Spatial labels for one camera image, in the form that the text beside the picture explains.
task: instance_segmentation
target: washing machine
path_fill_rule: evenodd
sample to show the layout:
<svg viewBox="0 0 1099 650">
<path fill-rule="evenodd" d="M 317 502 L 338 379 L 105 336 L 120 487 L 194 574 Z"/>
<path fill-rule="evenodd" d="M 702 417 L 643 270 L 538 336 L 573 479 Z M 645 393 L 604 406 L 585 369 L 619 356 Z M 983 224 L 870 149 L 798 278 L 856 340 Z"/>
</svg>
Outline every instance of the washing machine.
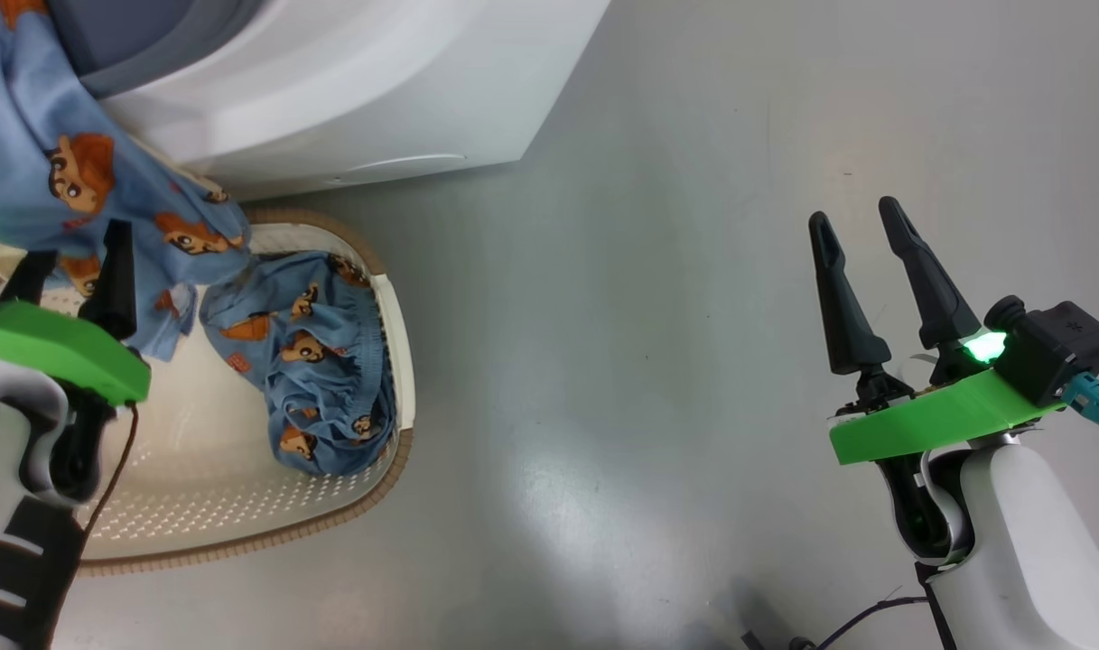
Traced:
<svg viewBox="0 0 1099 650">
<path fill-rule="evenodd" d="M 85 87 L 238 200 L 520 159 L 608 0 L 47 0 Z"/>
</svg>

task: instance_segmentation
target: washing machine drum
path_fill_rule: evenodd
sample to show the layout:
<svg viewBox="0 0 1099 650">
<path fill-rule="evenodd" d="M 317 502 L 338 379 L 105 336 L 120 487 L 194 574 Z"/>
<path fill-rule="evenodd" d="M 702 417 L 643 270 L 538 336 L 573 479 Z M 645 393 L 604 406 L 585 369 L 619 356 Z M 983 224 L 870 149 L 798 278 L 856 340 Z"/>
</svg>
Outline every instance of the washing machine drum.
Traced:
<svg viewBox="0 0 1099 650">
<path fill-rule="evenodd" d="M 102 99 L 214 53 L 264 1 L 47 0 L 47 8 L 79 81 Z"/>
</svg>

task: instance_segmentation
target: blue clothing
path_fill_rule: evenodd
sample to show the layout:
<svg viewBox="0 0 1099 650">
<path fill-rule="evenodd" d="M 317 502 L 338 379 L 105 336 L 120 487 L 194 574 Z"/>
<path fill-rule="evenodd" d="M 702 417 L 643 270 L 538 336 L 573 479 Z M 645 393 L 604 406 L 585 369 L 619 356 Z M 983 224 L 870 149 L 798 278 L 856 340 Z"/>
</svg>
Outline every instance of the blue clothing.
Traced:
<svg viewBox="0 0 1099 650">
<path fill-rule="evenodd" d="M 166 361 L 191 328 L 195 285 L 247 264 L 244 213 L 158 164 L 103 113 L 42 0 L 0 0 L 0 243 L 60 252 L 58 283 L 88 296 L 109 219 L 132 223 L 135 246 L 140 328 L 125 342 Z"/>
<path fill-rule="evenodd" d="M 200 321 L 227 365 L 264 392 L 278 461 L 343 476 L 377 460 L 397 401 L 376 296 L 346 260 L 260 256 L 208 288 Z"/>
</svg>

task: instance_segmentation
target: white laundry basket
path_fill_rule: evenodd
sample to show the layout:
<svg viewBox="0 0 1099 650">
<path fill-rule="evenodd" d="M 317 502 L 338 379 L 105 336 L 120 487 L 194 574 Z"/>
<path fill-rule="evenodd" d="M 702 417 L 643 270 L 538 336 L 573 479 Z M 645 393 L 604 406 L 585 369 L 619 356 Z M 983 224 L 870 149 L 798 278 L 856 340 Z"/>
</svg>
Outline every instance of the white laundry basket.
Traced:
<svg viewBox="0 0 1099 650">
<path fill-rule="evenodd" d="M 380 260 L 358 235 L 322 214 L 259 209 L 248 220 L 257 254 L 326 251 L 358 264 L 371 280 L 397 395 L 392 439 L 358 476 L 307 476 L 278 464 L 268 445 L 260 392 L 227 366 L 197 324 L 171 362 L 149 362 L 152 390 L 140 405 L 140 430 L 84 550 L 79 575 L 231 558 L 326 530 L 376 506 L 408 462 L 417 410 L 413 363 L 397 294 Z M 55 290 L 43 305 L 74 313 L 79 301 L 74 290 Z M 124 412 L 104 432 L 103 486 L 130 425 Z M 87 521 L 93 504 L 79 509 L 80 521 Z"/>
</svg>

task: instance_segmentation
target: cable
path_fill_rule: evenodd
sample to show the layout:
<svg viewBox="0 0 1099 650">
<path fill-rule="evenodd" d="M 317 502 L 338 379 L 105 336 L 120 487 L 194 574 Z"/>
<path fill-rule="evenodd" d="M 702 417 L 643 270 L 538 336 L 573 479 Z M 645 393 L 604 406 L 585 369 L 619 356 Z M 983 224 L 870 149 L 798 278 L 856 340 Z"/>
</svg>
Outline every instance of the cable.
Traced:
<svg viewBox="0 0 1099 650">
<path fill-rule="evenodd" d="M 124 453 L 120 454 L 119 462 L 115 464 L 115 471 L 112 472 L 112 481 L 108 482 L 107 488 L 103 489 L 103 495 L 99 498 L 99 502 L 96 502 L 96 509 L 91 510 L 91 517 L 88 518 L 88 526 L 84 528 L 84 543 L 87 543 L 91 539 L 91 531 L 96 528 L 96 522 L 99 521 L 99 514 L 103 513 L 104 506 L 108 506 L 108 499 L 115 492 L 115 482 L 119 482 L 120 474 L 124 473 L 124 465 L 127 464 L 127 458 L 132 456 L 132 443 L 135 441 L 135 431 L 140 428 L 140 410 L 137 410 L 134 404 L 131 405 L 131 408 L 132 429 L 127 432 Z"/>
<path fill-rule="evenodd" d="M 859 614 L 858 616 L 851 618 L 850 623 L 839 628 L 837 632 L 831 634 L 830 637 L 826 637 L 825 641 L 820 642 L 820 645 L 818 645 L 817 649 L 814 650 L 826 650 L 826 648 L 833 646 L 833 643 L 837 641 L 842 637 L 842 635 L 850 632 L 850 630 L 854 629 L 854 626 L 866 620 L 866 618 L 870 617 L 872 614 L 880 613 L 880 610 L 889 609 L 891 607 L 900 607 L 903 605 L 918 605 L 920 602 L 928 602 L 928 597 L 925 596 L 896 597 L 893 601 L 879 602 L 878 605 L 875 605 L 864 610 L 864 613 Z"/>
</svg>

